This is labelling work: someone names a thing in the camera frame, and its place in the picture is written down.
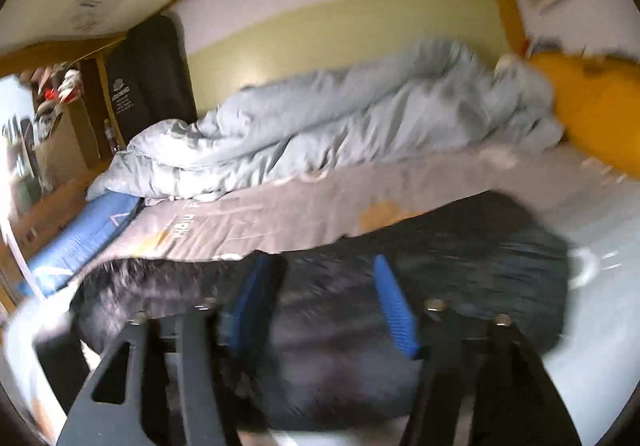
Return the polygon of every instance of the bed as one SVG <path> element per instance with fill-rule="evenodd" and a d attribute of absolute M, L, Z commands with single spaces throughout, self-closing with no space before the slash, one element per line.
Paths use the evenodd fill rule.
<path fill-rule="evenodd" d="M 597 257 L 599 274 L 574 285 L 561 343 L 544 359 L 583 444 L 591 445 L 613 423 L 640 380 L 640 367 L 633 360 L 638 341 L 632 294 L 640 257 L 637 243 L 628 236 L 638 233 L 640 216 L 634 213 L 640 211 L 631 206 L 640 203 L 640 187 L 619 178 L 568 143 L 538 156 L 487 145 L 300 175 L 230 193 L 215 203 L 174 201 L 146 207 L 83 270 L 115 257 L 236 259 L 254 249 L 303 249 L 340 235 L 359 235 L 480 191 L 505 191 L 578 248 L 587 249 L 587 257 Z M 303 206 L 307 215 L 300 220 Z M 575 260 L 577 276 L 593 265 L 584 253 Z M 68 326 L 66 311 L 78 280 L 44 302 L 31 299 L 23 304 L 4 345 L 22 396 L 52 440 L 62 429 L 65 412 L 39 365 L 33 342 Z M 585 383 L 587 370 L 590 381 Z M 358 437 L 358 432 L 335 438 L 349 436 Z M 312 439 L 305 434 L 293 437 L 300 444 Z"/>

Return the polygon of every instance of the gray sheet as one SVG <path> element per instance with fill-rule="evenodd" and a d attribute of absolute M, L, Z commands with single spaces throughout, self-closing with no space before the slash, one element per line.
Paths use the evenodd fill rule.
<path fill-rule="evenodd" d="M 490 73 L 466 45 L 411 52 L 241 90 L 187 126 L 134 137 L 89 187 L 148 199 L 215 200 L 303 172 L 460 149 L 488 136 L 541 150 L 562 127 L 545 77 L 511 60 Z"/>

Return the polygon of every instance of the wall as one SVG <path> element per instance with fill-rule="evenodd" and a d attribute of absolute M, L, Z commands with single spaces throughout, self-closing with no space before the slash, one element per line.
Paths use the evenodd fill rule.
<path fill-rule="evenodd" d="M 486 59 L 508 51 L 495 0 L 181 0 L 172 12 L 198 111 L 246 84 L 459 37 Z"/>
<path fill-rule="evenodd" d="M 571 51 L 623 47 L 640 55 L 640 12 L 633 0 L 561 0 L 544 12 L 518 1 L 529 34 L 559 36 Z"/>
<path fill-rule="evenodd" d="M 14 115 L 18 122 L 23 117 L 33 119 L 31 92 L 18 84 L 17 77 L 3 77 L 0 79 L 0 128 Z"/>

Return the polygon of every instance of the black fur cloth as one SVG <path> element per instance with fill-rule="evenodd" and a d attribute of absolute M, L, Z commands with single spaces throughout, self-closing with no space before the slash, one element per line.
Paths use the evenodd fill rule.
<path fill-rule="evenodd" d="M 567 244 L 508 196 L 487 191 L 356 238 L 282 253 L 286 269 L 266 348 L 250 372 L 251 407 L 273 429 L 320 431 L 407 415 L 419 362 L 394 346 L 372 280 L 385 254 L 410 304 L 429 297 L 465 315 L 510 314 L 542 353 L 562 331 Z M 124 259 L 98 267 L 71 304 L 100 352 L 127 318 L 233 298 L 242 262 Z"/>

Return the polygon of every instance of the green wall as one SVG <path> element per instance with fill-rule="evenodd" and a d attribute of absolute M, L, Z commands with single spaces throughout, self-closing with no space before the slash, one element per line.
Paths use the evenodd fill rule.
<path fill-rule="evenodd" d="M 495 0 L 338 0 L 236 32 L 188 56 L 198 111 L 247 84 L 339 68 L 447 35 L 488 63 L 509 51 Z"/>

